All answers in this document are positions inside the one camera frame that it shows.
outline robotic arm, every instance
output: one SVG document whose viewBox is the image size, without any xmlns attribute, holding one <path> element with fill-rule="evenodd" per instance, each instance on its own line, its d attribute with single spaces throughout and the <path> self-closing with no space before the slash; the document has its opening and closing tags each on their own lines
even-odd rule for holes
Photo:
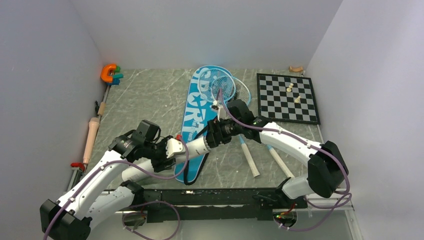
<svg viewBox="0 0 424 240">
<path fill-rule="evenodd" d="M 285 179 L 277 188 L 278 200 L 290 203 L 294 199 L 316 193 L 329 198 L 343 181 L 344 177 L 338 165 L 327 155 L 317 149 L 323 149 L 335 156 L 344 170 L 348 169 L 337 146 L 330 141 L 324 144 L 311 141 L 278 126 L 266 117 L 257 116 L 241 100 L 228 103 L 228 110 L 239 122 L 270 130 L 256 130 L 238 124 L 233 119 L 210 120 L 207 134 L 186 145 L 172 136 L 159 140 L 160 127 L 148 120 L 143 120 L 136 130 L 131 130 L 115 138 L 101 160 L 71 191 L 61 196 L 56 202 L 46 200 L 40 208 L 43 232 L 53 221 L 48 235 L 54 240 L 85 240 L 92 228 L 104 219 L 126 208 L 132 203 L 140 202 L 136 197 L 143 197 L 143 188 L 133 183 L 148 175 L 139 174 L 139 170 L 130 167 L 142 157 L 150 159 L 139 166 L 148 172 L 161 172 L 177 162 L 204 155 L 221 144 L 227 144 L 233 136 L 243 134 L 247 139 L 260 144 L 271 145 L 298 159 L 308 169 L 304 175 Z M 296 136 L 307 145 L 286 134 Z M 122 173 L 124 182 L 113 193 L 101 196 L 108 184 Z"/>
</svg>

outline table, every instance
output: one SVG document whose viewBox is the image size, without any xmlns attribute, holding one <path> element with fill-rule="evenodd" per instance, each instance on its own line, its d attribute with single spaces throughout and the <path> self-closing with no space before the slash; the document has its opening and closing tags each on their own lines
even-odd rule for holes
<svg viewBox="0 0 424 240">
<path fill-rule="evenodd" d="M 100 161 L 112 140 L 131 129 L 137 128 L 141 120 L 149 120 L 160 126 L 162 136 L 176 136 L 181 131 L 189 81 L 195 69 L 125 69 L 120 85 L 112 86 L 108 97 L 97 138 L 94 143 L 90 171 Z M 288 70 L 271 69 L 229 69 L 231 74 L 249 88 L 252 101 L 249 106 L 253 114 L 258 114 L 258 93 L 256 73 L 293 75 Z M 278 123 L 284 129 L 301 137 L 321 142 L 317 125 L 300 123 Z M 260 172 L 253 178 L 240 142 L 214 148 L 196 181 L 186 186 L 174 179 L 160 180 L 146 178 L 139 182 L 146 189 L 211 189 L 211 188 L 267 188 L 278 186 L 285 178 L 283 171 L 272 158 L 267 147 L 246 139 L 246 144 Z M 282 160 L 295 177 L 306 173 L 299 161 L 277 150 Z M 173 171 L 166 171 L 171 176 Z M 108 189 L 116 189 L 122 182 L 121 176 L 113 180 Z"/>
</svg>

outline white wall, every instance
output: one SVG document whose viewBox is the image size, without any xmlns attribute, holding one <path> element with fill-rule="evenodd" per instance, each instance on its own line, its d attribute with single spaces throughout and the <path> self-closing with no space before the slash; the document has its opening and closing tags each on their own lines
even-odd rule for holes
<svg viewBox="0 0 424 240">
<path fill-rule="evenodd" d="M 344 0 L 306 73 L 362 233 L 422 239 L 424 2 Z"/>
<path fill-rule="evenodd" d="M 68 0 L 0 3 L 0 233 L 42 239 L 39 208 L 82 160 L 100 54 Z"/>
<path fill-rule="evenodd" d="M 72 0 L 124 68 L 306 67 L 342 0 Z"/>
</svg>

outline white racket handle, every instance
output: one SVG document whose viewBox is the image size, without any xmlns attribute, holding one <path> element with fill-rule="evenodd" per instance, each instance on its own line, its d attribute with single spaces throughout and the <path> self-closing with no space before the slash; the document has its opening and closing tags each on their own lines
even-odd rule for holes
<svg viewBox="0 0 424 240">
<path fill-rule="evenodd" d="M 248 146 L 246 145 L 243 138 L 238 135 L 240 142 L 241 142 L 241 149 L 243 149 L 244 156 L 246 156 L 247 163 L 249 164 L 250 170 L 252 171 L 253 177 L 256 178 L 257 176 L 261 175 L 258 171 L 258 168 L 256 167 L 255 162 L 253 161 L 253 157 L 251 155 L 251 152 L 249 151 Z"/>
<path fill-rule="evenodd" d="M 278 155 L 278 153 L 276 152 L 276 150 L 272 146 L 270 146 L 270 145 L 266 145 L 266 147 L 268 148 L 269 153 L 271 153 L 271 156 L 277 162 L 277 164 L 279 165 L 279 167 L 281 168 L 281 170 L 284 172 L 284 174 L 286 175 L 286 177 L 288 177 L 288 178 L 295 178 L 295 176 L 293 175 L 293 173 L 290 171 L 290 169 L 287 167 L 287 165 L 283 162 L 283 160 Z"/>
</svg>

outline gray marble surface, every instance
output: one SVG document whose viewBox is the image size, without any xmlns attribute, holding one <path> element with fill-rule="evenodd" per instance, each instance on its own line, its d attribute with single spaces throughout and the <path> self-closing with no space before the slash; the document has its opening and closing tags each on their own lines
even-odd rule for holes
<svg viewBox="0 0 424 240">
<path fill-rule="evenodd" d="M 124 78 L 120 85 L 112 86 L 106 100 L 106 108 L 95 140 L 90 171 L 102 158 L 112 140 L 123 133 L 137 128 L 141 120 L 158 124 L 162 136 L 176 136 L 181 131 L 184 107 L 190 79 L 195 69 L 128 69 L 122 70 Z M 252 101 L 250 110 L 258 114 L 256 73 L 296 75 L 287 70 L 229 69 L 249 88 Z M 301 137 L 320 142 L 316 125 L 279 122 L 281 127 Z M 286 176 L 272 158 L 265 145 L 246 139 L 246 144 L 260 172 L 253 178 L 240 142 L 214 148 L 209 155 L 196 183 L 185 186 L 172 180 L 146 178 L 139 182 L 144 188 L 187 189 L 187 188 L 263 188 L 276 187 Z M 306 168 L 293 157 L 277 150 L 295 176 L 305 173 Z M 171 176 L 172 171 L 162 172 Z M 118 176 L 108 189 L 115 189 L 122 182 Z"/>
</svg>

